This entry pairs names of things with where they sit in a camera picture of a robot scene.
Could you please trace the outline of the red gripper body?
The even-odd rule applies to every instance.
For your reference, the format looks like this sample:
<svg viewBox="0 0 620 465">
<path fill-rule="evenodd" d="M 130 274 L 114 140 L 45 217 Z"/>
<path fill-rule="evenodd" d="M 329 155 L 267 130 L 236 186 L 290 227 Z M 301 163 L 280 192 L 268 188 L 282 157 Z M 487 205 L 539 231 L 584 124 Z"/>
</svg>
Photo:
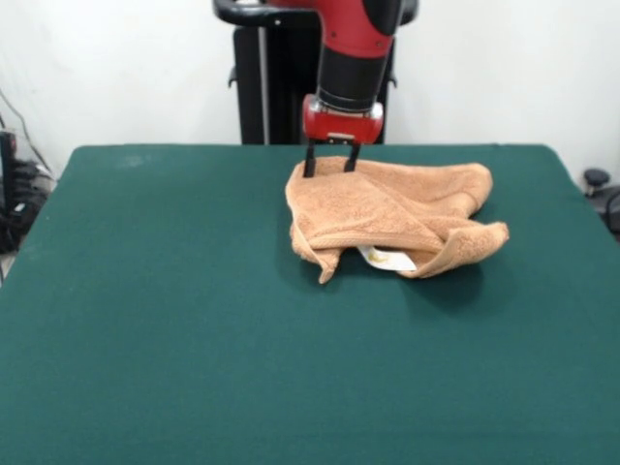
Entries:
<svg viewBox="0 0 620 465">
<path fill-rule="evenodd" d="M 327 107 L 316 95 L 302 103 L 302 129 L 309 140 L 344 140 L 355 144 L 377 141 L 384 125 L 384 106 L 376 102 L 371 110 L 351 113 Z"/>
</svg>

